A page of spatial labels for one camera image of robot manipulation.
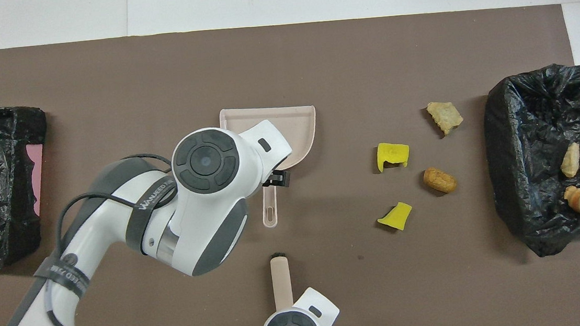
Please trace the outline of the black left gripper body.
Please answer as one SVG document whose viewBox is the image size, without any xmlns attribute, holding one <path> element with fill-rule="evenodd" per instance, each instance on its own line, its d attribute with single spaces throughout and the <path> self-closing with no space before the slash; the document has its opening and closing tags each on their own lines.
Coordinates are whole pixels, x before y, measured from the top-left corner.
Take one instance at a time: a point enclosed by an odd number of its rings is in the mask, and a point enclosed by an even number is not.
<svg viewBox="0 0 580 326">
<path fill-rule="evenodd" d="M 263 187 L 289 187 L 290 179 L 288 170 L 274 170 L 263 183 Z"/>
</svg>

